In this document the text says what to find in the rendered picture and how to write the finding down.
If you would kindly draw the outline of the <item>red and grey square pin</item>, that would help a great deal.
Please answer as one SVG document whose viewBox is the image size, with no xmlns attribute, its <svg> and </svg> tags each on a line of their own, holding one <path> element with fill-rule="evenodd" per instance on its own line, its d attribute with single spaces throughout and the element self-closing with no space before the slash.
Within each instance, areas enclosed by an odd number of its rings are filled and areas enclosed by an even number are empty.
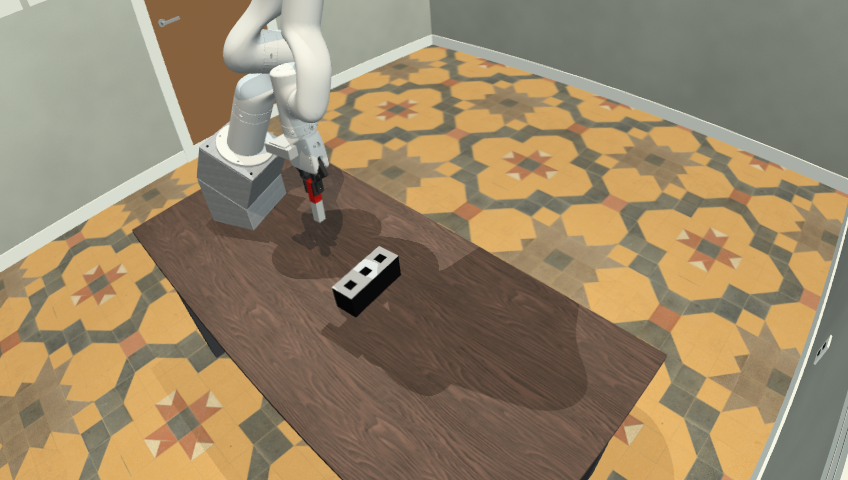
<svg viewBox="0 0 848 480">
<path fill-rule="evenodd" d="M 310 178 L 306 181 L 306 184 L 307 184 L 309 199 L 310 199 L 310 203 L 311 203 L 313 218 L 317 222 L 322 222 L 323 220 L 326 219 L 325 213 L 324 213 L 323 202 L 322 202 L 322 196 L 321 196 L 321 194 L 319 194 L 317 196 L 313 195 L 311 182 L 312 181 L 311 181 L 311 178 Z"/>
</svg>

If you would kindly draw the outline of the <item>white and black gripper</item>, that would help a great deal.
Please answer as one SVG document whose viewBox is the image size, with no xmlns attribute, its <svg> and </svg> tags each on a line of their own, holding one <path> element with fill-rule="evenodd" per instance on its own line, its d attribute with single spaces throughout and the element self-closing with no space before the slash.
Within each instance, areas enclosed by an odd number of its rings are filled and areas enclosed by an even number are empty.
<svg viewBox="0 0 848 480">
<path fill-rule="evenodd" d="M 325 168 L 329 166 L 329 161 L 321 135 L 316 128 L 293 145 L 297 147 L 299 156 L 290 162 L 299 171 L 300 177 L 303 179 L 305 192 L 308 193 L 306 181 L 311 178 L 313 195 L 317 196 L 320 194 L 319 192 L 322 193 L 324 191 L 322 178 L 329 175 Z M 315 174 L 317 175 L 315 176 Z"/>
</svg>

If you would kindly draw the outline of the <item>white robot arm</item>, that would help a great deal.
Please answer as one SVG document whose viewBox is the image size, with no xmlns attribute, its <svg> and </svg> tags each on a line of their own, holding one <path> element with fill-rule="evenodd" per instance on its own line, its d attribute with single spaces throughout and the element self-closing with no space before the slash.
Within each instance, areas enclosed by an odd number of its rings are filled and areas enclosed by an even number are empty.
<svg viewBox="0 0 848 480">
<path fill-rule="evenodd" d="M 321 33 L 323 4 L 252 0 L 230 31 L 224 62 L 231 71 L 248 75 L 236 85 L 230 124 L 216 137 L 216 149 L 227 162 L 256 167 L 272 155 L 292 160 L 298 156 L 293 144 L 318 127 L 332 77 Z M 281 31 L 263 29 L 280 15 Z M 273 139 L 267 130 L 275 100 L 284 134 Z"/>
</svg>

